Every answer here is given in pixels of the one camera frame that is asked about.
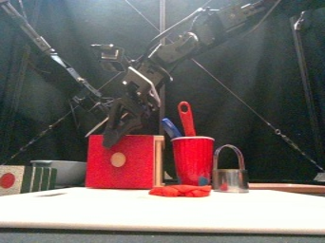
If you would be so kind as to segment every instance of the padlock shackle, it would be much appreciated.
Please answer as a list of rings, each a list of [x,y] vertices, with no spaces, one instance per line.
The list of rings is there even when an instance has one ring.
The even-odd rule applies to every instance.
[[[229,147],[236,151],[236,153],[238,155],[238,169],[245,170],[244,155],[241,154],[238,148],[232,144],[226,144],[216,149],[214,155],[213,155],[213,169],[214,170],[218,169],[218,154],[225,147]]]

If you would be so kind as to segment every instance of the blue handle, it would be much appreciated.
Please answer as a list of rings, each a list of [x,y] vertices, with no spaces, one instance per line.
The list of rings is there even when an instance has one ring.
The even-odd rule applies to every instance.
[[[171,139],[182,137],[182,134],[169,118],[162,119],[163,129]]]

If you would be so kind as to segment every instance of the padlock body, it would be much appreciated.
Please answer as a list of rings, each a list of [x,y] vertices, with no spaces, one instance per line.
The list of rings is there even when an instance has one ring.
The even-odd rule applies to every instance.
[[[248,193],[248,171],[237,169],[213,170],[213,190],[224,193]]]

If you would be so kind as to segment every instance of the white tabletop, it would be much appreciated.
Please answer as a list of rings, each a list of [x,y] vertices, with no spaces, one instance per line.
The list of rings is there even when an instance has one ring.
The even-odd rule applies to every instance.
[[[0,228],[325,234],[325,197],[266,190],[190,198],[67,188],[2,196],[0,206]]]

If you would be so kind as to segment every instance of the red circle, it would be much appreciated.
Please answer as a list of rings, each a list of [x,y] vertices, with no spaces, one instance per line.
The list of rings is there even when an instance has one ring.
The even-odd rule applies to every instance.
[[[0,187],[8,189],[15,184],[15,175],[12,173],[7,173],[0,177]]]

